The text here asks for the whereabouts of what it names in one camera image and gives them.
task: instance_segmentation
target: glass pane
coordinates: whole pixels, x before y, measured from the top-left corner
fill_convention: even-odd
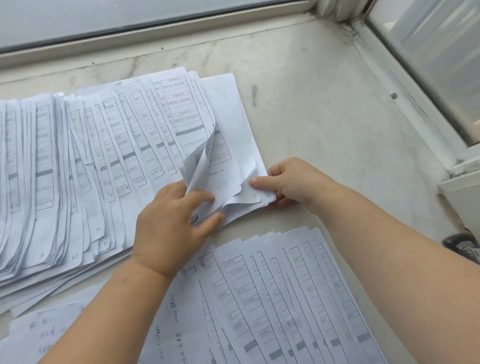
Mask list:
[[[378,0],[369,20],[464,140],[480,142],[480,2]]]
[[[289,0],[0,0],[0,53]]]

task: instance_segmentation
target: white window frame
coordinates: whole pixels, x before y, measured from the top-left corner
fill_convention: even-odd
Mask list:
[[[360,20],[352,23],[355,45],[372,71],[396,94],[402,109],[425,143],[452,175],[480,169],[480,144],[468,146],[422,88],[378,36]]]

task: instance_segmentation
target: forearm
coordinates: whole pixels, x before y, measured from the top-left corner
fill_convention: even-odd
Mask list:
[[[312,203],[377,309],[419,363],[477,360],[479,266],[347,187],[332,186]]]
[[[137,363],[169,285],[169,279],[130,259],[40,363]]]

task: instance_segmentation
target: gray bar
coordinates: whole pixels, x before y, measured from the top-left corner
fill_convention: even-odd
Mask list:
[[[357,339],[359,340],[359,342],[367,341],[370,338],[371,338],[371,336],[368,332],[357,336]]]
[[[130,158],[130,157],[133,157],[133,156],[135,156],[135,151],[133,151],[133,152],[131,152],[131,153],[129,153],[129,154],[125,154],[125,155],[123,156],[123,160],[125,160],[125,159],[127,159],[127,158]]]
[[[276,358],[278,358],[282,355],[283,355],[282,349],[277,349],[274,352],[271,352],[269,356],[270,356],[270,359],[275,360]]]
[[[37,177],[41,177],[41,176],[46,176],[47,174],[51,174],[51,173],[53,173],[53,170],[44,170],[44,171],[42,171],[42,172],[38,172],[38,173],[36,174],[36,176],[37,176]]]
[[[249,352],[250,350],[252,350],[257,345],[258,345],[257,340],[253,339],[247,345],[245,345],[243,348],[245,349],[246,352]]]
[[[180,135],[184,135],[184,134],[188,134],[188,133],[191,133],[191,132],[196,132],[197,130],[200,130],[200,129],[203,129],[204,126],[203,124],[200,125],[200,126],[196,126],[194,128],[191,128],[191,129],[187,129],[187,130],[184,130],[183,132],[178,132],[178,133],[175,133],[177,136],[180,136]]]
[[[297,351],[300,351],[303,348],[305,348],[307,345],[305,345],[305,342],[302,340],[299,343],[297,343],[297,345],[295,345],[295,346],[297,347]]]

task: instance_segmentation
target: marble surface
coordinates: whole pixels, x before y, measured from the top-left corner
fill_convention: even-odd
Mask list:
[[[370,71],[350,35],[316,20],[228,39],[221,39],[219,30],[218,38],[1,84],[0,98],[69,93],[177,66],[201,77],[232,72],[267,167],[301,157],[436,241],[457,232],[437,196],[437,183],[447,179],[446,171]],[[234,221],[214,241],[302,225],[323,229],[301,207],[281,212],[268,207]],[[389,362],[414,363],[334,252]],[[9,320],[7,315],[1,318],[0,335]]]

